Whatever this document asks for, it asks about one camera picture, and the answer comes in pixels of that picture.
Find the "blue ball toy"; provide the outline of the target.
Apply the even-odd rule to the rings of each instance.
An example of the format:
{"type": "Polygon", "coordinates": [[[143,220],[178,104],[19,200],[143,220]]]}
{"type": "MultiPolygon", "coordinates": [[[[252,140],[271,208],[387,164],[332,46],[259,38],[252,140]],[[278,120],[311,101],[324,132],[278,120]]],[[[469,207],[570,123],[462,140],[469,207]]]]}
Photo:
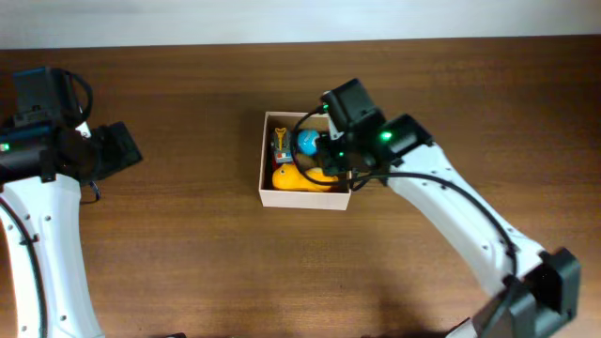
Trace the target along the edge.
{"type": "Polygon", "coordinates": [[[317,130],[302,130],[297,136],[297,147],[301,154],[314,156],[317,153],[316,141],[320,137],[317,130]]]}

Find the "red toy fire truck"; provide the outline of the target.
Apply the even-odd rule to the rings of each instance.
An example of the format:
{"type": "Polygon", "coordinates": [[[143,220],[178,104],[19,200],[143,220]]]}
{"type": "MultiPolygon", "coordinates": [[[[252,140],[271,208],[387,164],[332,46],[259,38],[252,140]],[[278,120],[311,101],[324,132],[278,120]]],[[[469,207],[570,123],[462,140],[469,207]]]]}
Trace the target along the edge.
{"type": "Polygon", "coordinates": [[[282,164],[293,162],[291,153],[291,131],[286,127],[275,128],[271,132],[270,149],[274,169],[282,164]]]}

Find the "yellow toy dog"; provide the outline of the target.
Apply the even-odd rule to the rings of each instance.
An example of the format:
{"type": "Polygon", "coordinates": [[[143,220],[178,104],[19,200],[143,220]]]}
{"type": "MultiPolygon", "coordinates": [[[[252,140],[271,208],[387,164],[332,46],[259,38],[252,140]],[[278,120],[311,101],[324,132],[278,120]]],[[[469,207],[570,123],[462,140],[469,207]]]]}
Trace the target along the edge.
{"type": "MultiPolygon", "coordinates": [[[[307,169],[305,174],[320,182],[333,183],[338,181],[338,177],[326,176],[319,167],[307,169]]],[[[304,177],[293,163],[282,164],[274,171],[271,177],[273,188],[281,191],[292,192],[329,192],[332,186],[315,184],[304,177]]]]}

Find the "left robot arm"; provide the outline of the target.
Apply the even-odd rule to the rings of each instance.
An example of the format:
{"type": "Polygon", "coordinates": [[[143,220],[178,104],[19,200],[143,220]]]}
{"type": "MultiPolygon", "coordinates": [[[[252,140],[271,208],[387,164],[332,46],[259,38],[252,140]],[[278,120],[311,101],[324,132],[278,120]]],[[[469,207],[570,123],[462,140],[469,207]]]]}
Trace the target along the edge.
{"type": "Polygon", "coordinates": [[[1,226],[20,337],[101,337],[80,238],[82,188],[139,163],[122,122],[87,126],[93,90],[78,74],[14,73],[17,111],[1,129],[1,226]]]}

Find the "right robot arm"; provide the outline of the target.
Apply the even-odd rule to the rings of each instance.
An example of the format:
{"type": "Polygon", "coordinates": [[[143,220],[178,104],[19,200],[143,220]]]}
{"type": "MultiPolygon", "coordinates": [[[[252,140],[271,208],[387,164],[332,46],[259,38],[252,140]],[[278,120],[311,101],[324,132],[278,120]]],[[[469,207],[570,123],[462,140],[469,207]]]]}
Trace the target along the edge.
{"type": "Polygon", "coordinates": [[[353,79],[321,97],[328,171],[350,186],[379,180],[408,200],[469,265],[490,301],[450,337],[545,338],[575,319],[581,266],[567,249],[548,252],[509,224],[453,168],[411,115],[387,119],[353,79]]]}

